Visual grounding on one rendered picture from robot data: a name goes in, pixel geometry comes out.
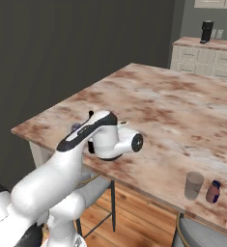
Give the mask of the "white counter base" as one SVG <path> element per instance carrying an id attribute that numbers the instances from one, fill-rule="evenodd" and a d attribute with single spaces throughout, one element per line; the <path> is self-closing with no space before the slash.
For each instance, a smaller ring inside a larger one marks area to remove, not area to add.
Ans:
<path id="1" fill-rule="evenodd" d="M 53 154 L 52 151 L 49 151 L 43 147 L 40 147 L 32 142 L 29 143 L 31 153 L 36 167 L 42 166 Z"/>

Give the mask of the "clear glass cup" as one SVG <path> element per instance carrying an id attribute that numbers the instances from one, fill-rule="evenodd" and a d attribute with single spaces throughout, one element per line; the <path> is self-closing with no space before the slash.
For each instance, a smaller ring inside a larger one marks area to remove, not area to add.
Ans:
<path id="1" fill-rule="evenodd" d="M 184 196 L 191 201 L 194 201 L 200 192 L 203 185 L 204 177 L 198 172 L 189 172 L 186 174 Z"/>

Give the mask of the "brown bottle with blue cap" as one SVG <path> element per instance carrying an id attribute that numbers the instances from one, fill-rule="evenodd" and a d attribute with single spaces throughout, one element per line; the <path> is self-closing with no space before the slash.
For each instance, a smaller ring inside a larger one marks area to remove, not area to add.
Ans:
<path id="1" fill-rule="evenodd" d="M 214 180 L 211 184 L 211 186 L 208 189 L 207 195 L 206 195 L 206 200 L 214 204 L 217 202 L 220 194 L 220 186 L 221 183 L 218 180 Z"/>

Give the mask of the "grey stool with black legs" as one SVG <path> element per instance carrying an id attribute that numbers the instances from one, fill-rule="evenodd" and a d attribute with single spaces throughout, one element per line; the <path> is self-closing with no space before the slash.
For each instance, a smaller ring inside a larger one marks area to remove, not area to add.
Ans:
<path id="1" fill-rule="evenodd" d="M 100 205 L 99 208 L 105 210 L 108 215 L 105 216 L 98 224 L 96 224 L 84 238 L 89 236 L 96 228 L 98 228 L 109 217 L 112 218 L 112 229 L 116 230 L 116 206 L 115 206 L 115 181 L 103 178 L 101 175 L 92 172 L 83 172 L 80 182 L 76 187 L 76 192 L 79 192 L 86 201 L 86 208 L 94 205 L 101 195 L 107 190 L 111 190 L 111 209 L 108 210 Z"/>

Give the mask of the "white cupboard run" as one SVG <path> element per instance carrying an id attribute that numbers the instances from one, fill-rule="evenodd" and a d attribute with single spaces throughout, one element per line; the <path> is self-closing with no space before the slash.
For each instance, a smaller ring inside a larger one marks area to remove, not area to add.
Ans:
<path id="1" fill-rule="evenodd" d="M 173 42 L 170 69 L 227 79 L 227 41 L 180 38 Z"/>

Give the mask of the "black coffee machine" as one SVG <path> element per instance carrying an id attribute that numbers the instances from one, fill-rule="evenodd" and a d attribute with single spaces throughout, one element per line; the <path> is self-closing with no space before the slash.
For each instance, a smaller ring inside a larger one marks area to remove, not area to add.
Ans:
<path id="1" fill-rule="evenodd" d="M 211 34 L 213 30 L 213 21 L 205 20 L 202 23 L 202 36 L 201 36 L 201 43 L 207 43 L 211 39 Z"/>

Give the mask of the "grey stool with brass rim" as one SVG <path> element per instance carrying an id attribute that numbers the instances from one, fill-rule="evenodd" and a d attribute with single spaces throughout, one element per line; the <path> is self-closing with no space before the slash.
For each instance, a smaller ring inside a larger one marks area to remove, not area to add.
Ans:
<path id="1" fill-rule="evenodd" d="M 178 213 L 171 247 L 227 247 L 227 235 Z"/>

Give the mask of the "white wall cupboard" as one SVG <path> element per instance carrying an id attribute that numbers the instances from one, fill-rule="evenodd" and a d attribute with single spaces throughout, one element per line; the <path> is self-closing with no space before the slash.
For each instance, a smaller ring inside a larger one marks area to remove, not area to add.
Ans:
<path id="1" fill-rule="evenodd" d="M 195 0 L 195 8 L 227 9 L 227 0 Z"/>

